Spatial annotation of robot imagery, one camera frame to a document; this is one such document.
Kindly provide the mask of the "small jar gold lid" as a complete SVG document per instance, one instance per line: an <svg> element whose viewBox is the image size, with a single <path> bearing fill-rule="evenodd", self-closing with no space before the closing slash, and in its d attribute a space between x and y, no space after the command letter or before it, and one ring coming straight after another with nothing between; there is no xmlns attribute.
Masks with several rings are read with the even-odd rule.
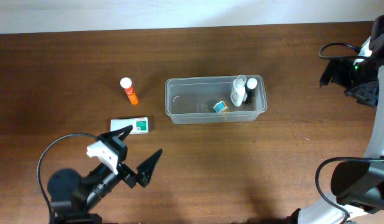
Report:
<svg viewBox="0 0 384 224"><path fill-rule="evenodd" d="M219 101L214 104L213 109L216 113L227 113L230 112L229 107L224 101Z"/></svg>

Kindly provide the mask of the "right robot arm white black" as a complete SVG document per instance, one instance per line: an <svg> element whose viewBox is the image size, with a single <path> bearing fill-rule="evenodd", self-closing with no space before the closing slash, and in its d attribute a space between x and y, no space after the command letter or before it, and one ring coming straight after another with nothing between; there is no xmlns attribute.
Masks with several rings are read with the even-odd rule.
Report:
<svg viewBox="0 0 384 224"><path fill-rule="evenodd" d="M363 157L333 157L315 174L320 199L299 208L285 223L351 223L355 217L384 210L384 15L373 21L370 37L356 55L325 56L328 65L320 86L336 83L345 96L376 109L375 123Z"/></svg>

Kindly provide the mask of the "orange tablet tube white cap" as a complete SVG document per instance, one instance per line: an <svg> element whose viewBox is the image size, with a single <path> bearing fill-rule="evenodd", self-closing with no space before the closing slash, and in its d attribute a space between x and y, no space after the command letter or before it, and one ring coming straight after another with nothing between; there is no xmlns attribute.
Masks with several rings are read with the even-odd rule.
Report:
<svg viewBox="0 0 384 224"><path fill-rule="evenodd" d="M130 78L124 77L120 80L120 86L124 89L130 103L136 105L139 103L138 97L133 87L133 82Z"/></svg>

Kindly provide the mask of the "white green medicine box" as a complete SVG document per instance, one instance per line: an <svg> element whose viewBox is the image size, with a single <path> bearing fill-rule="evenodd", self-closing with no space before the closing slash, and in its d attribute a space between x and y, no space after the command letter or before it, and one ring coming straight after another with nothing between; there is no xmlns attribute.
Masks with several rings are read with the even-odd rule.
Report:
<svg viewBox="0 0 384 224"><path fill-rule="evenodd" d="M112 119L110 121L110 131L116 131L130 125L133 127L130 134L148 134L149 133L148 117Z"/></svg>

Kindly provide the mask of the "dark bottle white cap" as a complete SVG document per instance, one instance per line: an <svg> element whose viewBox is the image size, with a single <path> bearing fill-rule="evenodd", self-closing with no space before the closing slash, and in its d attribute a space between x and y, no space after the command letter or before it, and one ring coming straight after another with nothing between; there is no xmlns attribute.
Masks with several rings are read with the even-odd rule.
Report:
<svg viewBox="0 0 384 224"><path fill-rule="evenodd" d="M243 102L246 104L251 103L252 98L255 96L255 89L258 86L258 81L255 78L249 78L245 84L245 95Z"/></svg>

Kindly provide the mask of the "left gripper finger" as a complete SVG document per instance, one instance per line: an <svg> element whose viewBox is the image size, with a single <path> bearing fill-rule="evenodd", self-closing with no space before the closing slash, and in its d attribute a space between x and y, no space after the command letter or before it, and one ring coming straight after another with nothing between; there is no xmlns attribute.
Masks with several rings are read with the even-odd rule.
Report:
<svg viewBox="0 0 384 224"><path fill-rule="evenodd" d="M113 137L117 137L119 140L124 141L132 130L133 130L133 126L129 125L115 131L110 131L107 133L100 134L98 136L98 139L104 140L104 139L111 139Z"/></svg>
<svg viewBox="0 0 384 224"><path fill-rule="evenodd" d="M138 184L143 188L147 187L150 183L155 166L158 163L158 160L160 159L162 153L163 150L159 149L151 157L149 157L143 163L137 166L138 173L136 175L136 180Z"/></svg>

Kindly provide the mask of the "white spray bottle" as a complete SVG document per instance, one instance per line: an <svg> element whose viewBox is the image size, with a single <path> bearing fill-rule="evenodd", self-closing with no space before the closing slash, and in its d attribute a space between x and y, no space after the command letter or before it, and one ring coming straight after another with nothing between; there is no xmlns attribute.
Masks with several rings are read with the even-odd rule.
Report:
<svg viewBox="0 0 384 224"><path fill-rule="evenodd" d="M234 79L233 81L230 99L236 107L241 106L243 102L243 98L246 93L245 84L246 76L244 75L237 76L236 79Z"/></svg>

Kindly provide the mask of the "clear plastic container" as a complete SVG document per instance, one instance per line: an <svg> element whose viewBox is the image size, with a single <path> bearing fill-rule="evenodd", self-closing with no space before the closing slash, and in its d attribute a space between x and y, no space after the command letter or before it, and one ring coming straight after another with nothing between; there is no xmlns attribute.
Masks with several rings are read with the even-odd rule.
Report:
<svg viewBox="0 0 384 224"><path fill-rule="evenodd" d="M166 114L175 124L224 123L254 121L267 108L264 80L259 75L255 78L258 86L251 103L242 103L236 107L230 93L236 76L171 78L166 81ZM230 109L227 113L216 113L215 103L224 101Z"/></svg>

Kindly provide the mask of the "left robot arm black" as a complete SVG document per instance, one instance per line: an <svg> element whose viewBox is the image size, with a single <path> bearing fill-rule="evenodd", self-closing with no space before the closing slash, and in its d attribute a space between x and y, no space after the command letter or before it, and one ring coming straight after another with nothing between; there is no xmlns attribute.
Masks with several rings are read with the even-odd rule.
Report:
<svg viewBox="0 0 384 224"><path fill-rule="evenodd" d="M37 165L37 181L49 210L50 223L91 223L102 224L103 219L90 211L108 195L121 181L130 188L139 184L148 186L155 166L163 150L137 166L137 171L130 169L124 161L128 147L124 140L133 130L131 125L116 131L95 136L89 133L72 133L56 139L42 153L42 157L59 141L72 136L86 136L95 142L87 147L87 156L95 157L100 164L87 176L81 176L73 169L61 169L50 177L47 190L44 190L40 178L42 161Z"/></svg>

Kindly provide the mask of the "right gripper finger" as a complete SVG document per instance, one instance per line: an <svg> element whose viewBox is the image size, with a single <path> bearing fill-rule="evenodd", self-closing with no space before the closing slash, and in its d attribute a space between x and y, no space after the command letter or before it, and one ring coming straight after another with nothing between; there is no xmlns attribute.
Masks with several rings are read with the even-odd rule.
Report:
<svg viewBox="0 0 384 224"><path fill-rule="evenodd" d="M346 90L345 95L355 98L358 104L376 108L378 104L378 81L355 86Z"/></svg>
<svg viewBox="0 0 384 224"><path fill-rule="evenodd" d="M319 87L321 88L322 86L327 86L333 75L334 72L337 70L337 61L336 60L330 60L329 63L327 64L320 80L319 80Z"/></svg>

